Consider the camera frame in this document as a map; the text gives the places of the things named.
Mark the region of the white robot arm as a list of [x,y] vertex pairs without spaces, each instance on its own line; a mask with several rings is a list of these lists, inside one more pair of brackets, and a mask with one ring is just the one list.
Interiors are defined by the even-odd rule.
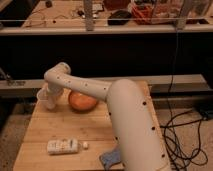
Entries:
[[145,95],[135,82],[120,79],[110,83],[74,77],[70,72],[64,62],[45,72],[48,108],[55,107],[55,97],[64,88],[104,101],[124,170],[171,171],[159,124],[154,121]]

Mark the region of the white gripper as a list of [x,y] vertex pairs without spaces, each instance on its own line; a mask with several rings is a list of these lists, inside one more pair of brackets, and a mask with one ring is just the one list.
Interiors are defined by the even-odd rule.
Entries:
[[45,84],[43,88],[47,90],[47,93],[49,95],[52,95],[54,97],[56,103],[64,92],[61,87],[49,86],[48,84]]

